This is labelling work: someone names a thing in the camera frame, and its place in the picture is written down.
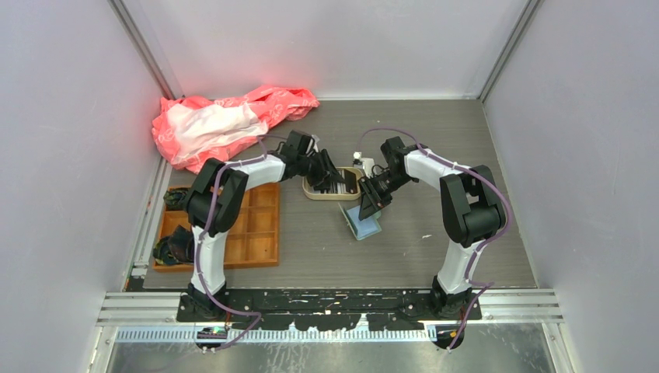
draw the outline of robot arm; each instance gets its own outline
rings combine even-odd
[[[409,181],[422,180],[439,191],[444,228],[450,241],[444,265],[433,279],[431,300],[436,312],[445,306],[462,305],[472,291],[468,279],[480,256],[476,253],[472,260],[476,247],[504,226],[503,204],[478,179],[443,166],[416,145],[405,146],[399,137],[386,140],[380,149],[388,167],[377,175],[364,167],[367,176],[359,180],[362,190],[359,218],[364,220],[389,205],[392,192]],[[372,164],[372,160],[355,155],[356,166]],[[489,168],[477,166],[471,170],[494,184]],[[467,194],[477,197],[477,201],[469,203]]]
[[[220,302],[223,302],[226,285],[223,263],[228,230],[238,218],[245,192],[259,185],[277,183],[293,176],[306,176],[309,183],[315,186],[338,175],[327,152],[317,151],[316,140],[311,135],[292,131],[279,150],[271,152],[265,159],[233,162],[231,167],[225,169],[219,180],[222,192],[217,196],[207,236],[201,240],[214,193],[211,186],[224,166],[225,164],[217,159],[208,159],[183,202],[192,226],[194,241],[202,241],[199,268],[204,274],[208,290]],[[205,294],[197,265],[187,294],[190,300],[205,309],[205,312],[212,315],[217,310]]]

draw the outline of wooden tray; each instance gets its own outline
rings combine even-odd
[[[190,229],[185,211],[164,211],[159,239],[171,235],[177,225]],[[275,267],[279,265],[279,184],[269,183],[245,192],[240,214],[228,231],[225,269]],[[191,272],[192,264],[163,266],[158,272]]]

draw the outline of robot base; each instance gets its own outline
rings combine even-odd
[[[435,332],[437,333],[437,340],[433,341],[434,345],[441,348],[442,350],[448,349],[448,346],[451,345],[453,338],[458,333],[458,328],[450,325],[435,326]],[[458,340],[455,341],[453,349],[460,347],[462,341],[465,340],[465,331],[463,330],[458,337]]]
[[[457,294],[447,294],[441,288],[437,276],[433,277],[431,289],[431,311],[435,315],[456,313],[463,306],[467,306],[472,299],[472,288]]]
[[[228,304],[228,294],[226,284],[214,294],[223,305]],[[211,301],[206,293],[198,291],[192,284],[188,284],[187,290],[181,294],[179,301],[179,311],[176,314],[178,322],[199,322],[223,320],[226,315],[225,310],[220,309]]]

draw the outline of dark fabric item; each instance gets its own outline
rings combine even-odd
[[[192,263],[194,261],[194,236],[192,232],[179,225],[169,237],[167,243],[172,256],[180,263]]]
[[[152,255],[155,259],[155,262],[161,266],[173,266],[178,264],[178,260],[172,256],[169,251],[169,236],[162,237],[154,246]]]
[[[162,197],[162,199],[165,201],[165,206],[167,206],[170,211],[183,210],[182,203],[189,189],[190,188],[184,187],[167,190],[165,192],[165,196]]]

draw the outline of white cloth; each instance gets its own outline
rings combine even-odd
[[[177,103],[167,111],[167,120],[180,144],[174,162],[268,131],[267,124],[260,121],[247,104],[236,107],[212,104],[194,110]]]

